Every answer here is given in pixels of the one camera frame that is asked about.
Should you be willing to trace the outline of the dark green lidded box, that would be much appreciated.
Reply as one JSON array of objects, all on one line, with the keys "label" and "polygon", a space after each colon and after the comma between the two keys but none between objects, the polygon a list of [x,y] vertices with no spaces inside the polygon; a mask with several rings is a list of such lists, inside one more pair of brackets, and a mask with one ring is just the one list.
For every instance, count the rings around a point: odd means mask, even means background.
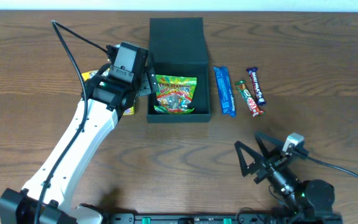
[{"label": "dark green lidded box", "polygon": [[202,18],[151,18],[149,50],[157,75],[196,77],[190,114],[159,114],[156,94],[148,96],[149,123],[207,123],[211,119],[208,50]]}]

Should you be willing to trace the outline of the yellow Mentos gum bottle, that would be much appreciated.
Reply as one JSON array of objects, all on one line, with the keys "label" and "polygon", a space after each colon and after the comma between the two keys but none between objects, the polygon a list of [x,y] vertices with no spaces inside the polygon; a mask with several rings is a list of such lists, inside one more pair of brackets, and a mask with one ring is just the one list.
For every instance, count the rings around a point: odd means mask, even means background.
[{"label": "yellow Mentos gum bottle", "polygon": [[135,114],[135,101],[134,104],[123,112],[123,115],[134,115]]}]

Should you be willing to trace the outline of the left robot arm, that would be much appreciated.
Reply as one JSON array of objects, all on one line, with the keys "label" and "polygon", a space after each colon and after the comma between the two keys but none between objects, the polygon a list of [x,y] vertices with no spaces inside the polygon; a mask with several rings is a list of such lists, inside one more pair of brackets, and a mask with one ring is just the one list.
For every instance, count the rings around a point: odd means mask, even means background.
[{"label": "left robot arm", "polygon": [[71,207],[75,189],[104,138],[138,96],[157,91],[152,53],[123,42],[108,46],[109,63],[86,79],[75,115],[51,155],[21,191],[0,198],[1,223],[102,223],[91,205]]}]

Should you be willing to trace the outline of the Haribo gummy candy bag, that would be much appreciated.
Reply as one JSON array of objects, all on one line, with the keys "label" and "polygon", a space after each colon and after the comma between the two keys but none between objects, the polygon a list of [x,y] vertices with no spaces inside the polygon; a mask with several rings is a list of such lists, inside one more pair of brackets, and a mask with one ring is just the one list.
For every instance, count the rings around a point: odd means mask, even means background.
[{"label": "Haribo gummy candy bag", "polygon": [[190,104],[197,86],[196,77],[156,75],[156,79],[158,105],[154,106],[154,110],[157,113],[190,114],[194,111]]}]

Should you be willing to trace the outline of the purple Dairy Milk bar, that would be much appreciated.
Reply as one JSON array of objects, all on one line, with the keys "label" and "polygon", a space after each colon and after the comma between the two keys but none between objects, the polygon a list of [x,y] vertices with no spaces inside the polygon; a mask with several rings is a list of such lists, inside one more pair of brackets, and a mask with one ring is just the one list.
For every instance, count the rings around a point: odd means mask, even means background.
[{"label": "purple Dairy Milk bar", "polygon": [[251,68],[247,68],[246,69],[249,77],[250,77],[250,80],[251,80],[251,83],[252,83],[252,86],[253,86],[253,89],[254,89],[254,95],[255,95],[255,98],[256,98],[256,102],[259,106],[263,106],[266,104],[266,100],[263,96],[263,93],[262,93],[262,90],[260,88],[260,83],[259,83],[259,79],[258,79],[258,76],[257,76],[257,71],[258,71],[258,68],[257,67],[251,67]]}]

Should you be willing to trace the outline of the yellow snack bag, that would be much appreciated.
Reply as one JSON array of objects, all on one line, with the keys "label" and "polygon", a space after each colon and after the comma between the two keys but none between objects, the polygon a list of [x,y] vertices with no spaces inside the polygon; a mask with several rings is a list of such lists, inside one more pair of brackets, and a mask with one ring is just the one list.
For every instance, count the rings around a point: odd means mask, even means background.
[{"label": "yellow snack bag", "polygon": [[[89,80],[90,78],[93,78],[93,77],[96,75],[97,72],[98,72],[97,70],[92,70],[92,71],[88,71],[88,72],[82,73],[81,76],[83,77],[84,81],[87,81],[87,80]],[[108,76],[108,73],[109,73],[109,69],[107,69],[106,71],[104,71],[104,72],[101,74],[101,76],[102,76],[102,77],[107,77],[107,76]]]}]

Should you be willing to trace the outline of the green red KitKat Milo bar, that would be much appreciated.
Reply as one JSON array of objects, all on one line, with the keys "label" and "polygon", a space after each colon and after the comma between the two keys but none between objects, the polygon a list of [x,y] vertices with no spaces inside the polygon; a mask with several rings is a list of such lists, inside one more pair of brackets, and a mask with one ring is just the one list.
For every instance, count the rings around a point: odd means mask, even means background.
[{"label": "green red KitKat Milo bar", "polygon": [[265,113],[265,111],[260,109],[255,100],[253,99],[250,91],[247,88],[245,80],[240,80],[236,82],[235,86],[239,90],[239,93],[241,94],[244,101],[247,103],[250,112],[254,118],[261,116]]}]

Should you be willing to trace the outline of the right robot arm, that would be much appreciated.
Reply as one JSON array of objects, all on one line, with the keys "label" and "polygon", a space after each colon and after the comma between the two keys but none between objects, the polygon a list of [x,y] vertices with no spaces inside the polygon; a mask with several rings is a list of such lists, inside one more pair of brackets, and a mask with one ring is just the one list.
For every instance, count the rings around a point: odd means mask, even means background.
[{"label": "right robot arm", "polygon": [[261,153],[237,141],[234,147],[242,176],[255,174],[254,182],[267,180],[283,201],[283,208],[262,218],[262,223],[342,223],[342,216],[333,212],[334,187],[315,179],[301,181],[289,168],[297,158],[306,159],[304,137],[291,133],[282,142],[263,133],[255,140]]}]

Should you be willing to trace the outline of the blue Oreo cookie pack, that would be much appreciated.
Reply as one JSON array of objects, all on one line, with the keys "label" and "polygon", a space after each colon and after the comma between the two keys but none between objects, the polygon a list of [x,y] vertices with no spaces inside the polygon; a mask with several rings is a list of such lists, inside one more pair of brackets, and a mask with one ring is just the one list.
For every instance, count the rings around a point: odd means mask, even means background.
[{"label": "blue Oreo cookie pack", "polygon": [[236,107],[234,103],[234,95],[232,93],[231,80],[227,67],[213,67],[218,88],[219,101],[222,114],[231,117],[236,116]]}]

